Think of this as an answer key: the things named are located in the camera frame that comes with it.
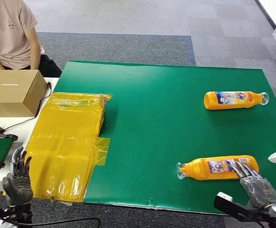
orange bottle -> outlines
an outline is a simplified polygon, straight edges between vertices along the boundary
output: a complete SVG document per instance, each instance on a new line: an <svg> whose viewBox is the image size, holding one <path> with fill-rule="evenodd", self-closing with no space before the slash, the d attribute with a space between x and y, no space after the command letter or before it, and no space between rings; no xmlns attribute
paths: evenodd
<svg viewBox="0 0 276 228"><path fill-rule="evenodd" d="M267 93L256 94L246 92L207 92L203 98L203 104L209 110L250 108L254 105L266 105L269 101Z"/></svg>
<svg viewBox="0 0 276 228"><path fill-rule="evenodd" d="M256 160L249 155L221 156L212 158L197 158L189 163L177 163L178 179L191 177L196 180L228 180L238 179L232 166L238 168L237 162L246 165L249 168L259 172Z"/></svg>

brown cardboard box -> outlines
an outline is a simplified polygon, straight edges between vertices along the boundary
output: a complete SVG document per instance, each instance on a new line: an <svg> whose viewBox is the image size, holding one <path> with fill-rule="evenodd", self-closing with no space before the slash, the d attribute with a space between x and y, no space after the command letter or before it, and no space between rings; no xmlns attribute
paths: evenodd
<svg viewBox="0 0 276 228"><path fill-rule="evenodd" d="M35 116L46 90L39 70L0 70L0 117Z"/></svg>

person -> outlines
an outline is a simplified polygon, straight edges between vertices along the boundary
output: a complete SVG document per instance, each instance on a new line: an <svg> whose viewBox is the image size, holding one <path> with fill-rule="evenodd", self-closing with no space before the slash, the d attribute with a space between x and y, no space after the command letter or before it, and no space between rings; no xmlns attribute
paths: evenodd
<svg viewBox="0 0 276 228"><path fill-rule="evenodd" d="M0 0L0 70L39 69L43 77L61 71L39 45L37 19L24 0Z"/></svg>

black pants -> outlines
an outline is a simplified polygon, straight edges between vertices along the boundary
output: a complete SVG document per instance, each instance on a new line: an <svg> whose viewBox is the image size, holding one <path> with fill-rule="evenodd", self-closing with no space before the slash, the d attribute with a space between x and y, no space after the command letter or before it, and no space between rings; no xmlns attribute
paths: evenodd
<svg viewBox="0 0 276 228"><path fill-rule="evenodd" d="M6 70L12 70L7 66L3 67ZM30 70L30 66L27 66L21 70ZM43 77L60 77L62 73L60 68L58 68L53 60L49 59L47 55L41 55L39 70Z"/></svg>

bottle label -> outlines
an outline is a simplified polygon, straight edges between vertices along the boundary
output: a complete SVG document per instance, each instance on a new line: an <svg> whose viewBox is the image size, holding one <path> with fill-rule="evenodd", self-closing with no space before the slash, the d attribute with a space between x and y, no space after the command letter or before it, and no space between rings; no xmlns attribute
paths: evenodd
<svg viewBox="0 0 276 228"><path fill-rule="evenodd" d="M242 164L248 166L250 169L253 169L253 166L249 158L213 160L208 161L208 165L210 169L210 173L231 172L233 171L231 165L237 167L238 169L240 168L235 162L240 162Z"/></svg>
<svg viewBox="0 0 276 228"><path fill-rule="evenodd" d="M218 104L240 104L244 101L251 102L252 98L249 92L215 92Z"/></svg>

